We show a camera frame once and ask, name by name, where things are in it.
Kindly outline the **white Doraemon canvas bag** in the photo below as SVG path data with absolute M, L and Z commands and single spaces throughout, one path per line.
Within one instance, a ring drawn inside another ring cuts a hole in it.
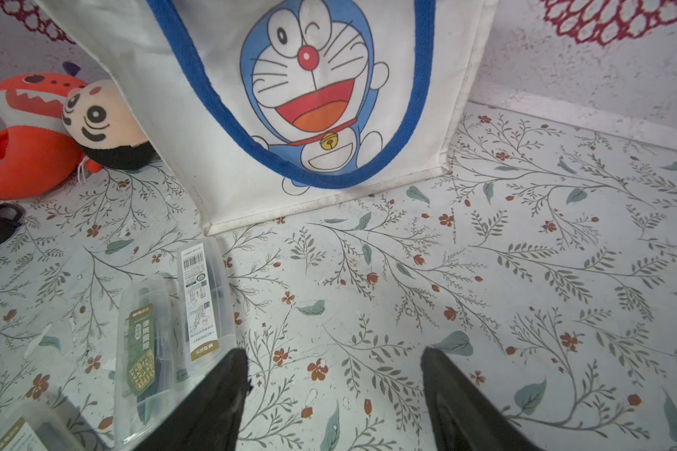
M 449 173 L 495 1 L 43 1 L 208 235 Z

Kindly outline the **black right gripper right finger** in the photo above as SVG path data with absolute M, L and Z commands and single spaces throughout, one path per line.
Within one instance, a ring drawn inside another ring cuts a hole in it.
M 424 396 L 439 450 L 538 451 L 440 349 L 421 355 Z

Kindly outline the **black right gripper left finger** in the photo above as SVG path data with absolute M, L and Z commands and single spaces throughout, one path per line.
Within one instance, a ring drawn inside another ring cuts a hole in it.
M 251 389 L 246 351 L 229 351 L 137 449 L 233 451 Z

